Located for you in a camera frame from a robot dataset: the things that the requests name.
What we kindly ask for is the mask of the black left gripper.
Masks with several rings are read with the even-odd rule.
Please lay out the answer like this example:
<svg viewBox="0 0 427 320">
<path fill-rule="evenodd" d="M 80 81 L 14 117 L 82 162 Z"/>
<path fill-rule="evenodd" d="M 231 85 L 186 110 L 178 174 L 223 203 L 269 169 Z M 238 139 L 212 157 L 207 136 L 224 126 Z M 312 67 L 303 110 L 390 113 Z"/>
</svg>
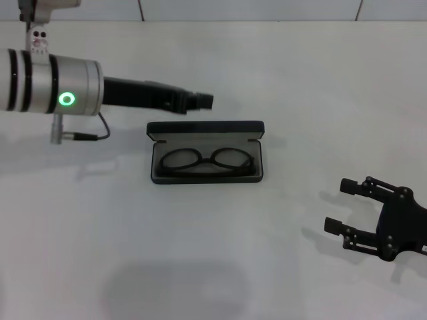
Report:
<svg viewBox="0 0 427 320">
<path fill-rule="evenodd" d="M 185 115 L 188 111 L 212 109 L 214 96 L 150 81 L 104 78 L 103 104 L 155 109 Z"/>
</svg>

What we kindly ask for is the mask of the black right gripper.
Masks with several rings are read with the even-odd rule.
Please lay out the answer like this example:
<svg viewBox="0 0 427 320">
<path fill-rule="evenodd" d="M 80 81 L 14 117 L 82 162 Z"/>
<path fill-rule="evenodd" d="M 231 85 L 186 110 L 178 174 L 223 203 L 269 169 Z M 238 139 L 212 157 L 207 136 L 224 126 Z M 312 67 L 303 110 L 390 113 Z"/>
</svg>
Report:
<svg viewBox="0 0 427 320">
<path fill-rule="evenodd" d="M 377 256 L 385 261 L 393 261 L 405 251 L 427 256 L 427 209 L 415 201 L 413 190 L 368 176 L 361 183 L 343 178 L 340 191 L 369 197 L 384 204 L 376 233 L 325 218 L 324 231 L 341 235 L 344 249 Z"/>
</svg>

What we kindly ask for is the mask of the black glasses case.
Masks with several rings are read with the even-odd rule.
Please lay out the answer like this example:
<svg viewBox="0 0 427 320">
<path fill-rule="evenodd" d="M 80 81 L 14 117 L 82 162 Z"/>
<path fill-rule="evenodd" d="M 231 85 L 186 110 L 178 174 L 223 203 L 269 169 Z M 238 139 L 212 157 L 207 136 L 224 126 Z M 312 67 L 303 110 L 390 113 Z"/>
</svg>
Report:
<svg viewBox="0 0 427 320">
<path fill-rule="evenodd" d="M 146 133 L 153 141 L 151 180 L 157 185 L 257 183 L 263 179 L 263 121 L 150 122 Z M 223 147 L 242 149 L 252 155 L 255 158 L 256 173 L 245 177 L 173 178 L 161 177 L 155 172 L 163 155 L 174 149 L 194 148 L 206 157 Z"/>
</svg>

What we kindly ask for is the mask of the black glasses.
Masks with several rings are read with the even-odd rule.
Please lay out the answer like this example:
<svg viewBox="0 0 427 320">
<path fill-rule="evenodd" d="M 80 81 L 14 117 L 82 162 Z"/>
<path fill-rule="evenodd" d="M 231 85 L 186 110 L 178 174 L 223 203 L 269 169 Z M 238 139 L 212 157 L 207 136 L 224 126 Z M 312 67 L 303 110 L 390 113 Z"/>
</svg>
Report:
<svg viewBox="0 0 427 320">
<path fill-rule="evenodd" d="M 155 172 L 173 178 L 245 177 L 256 173 L 256 164 L 252 155 L 238 148 L 219 148 L 206 157 L 197 149 L 180 148 L 163 155 Z"/>
</svg>

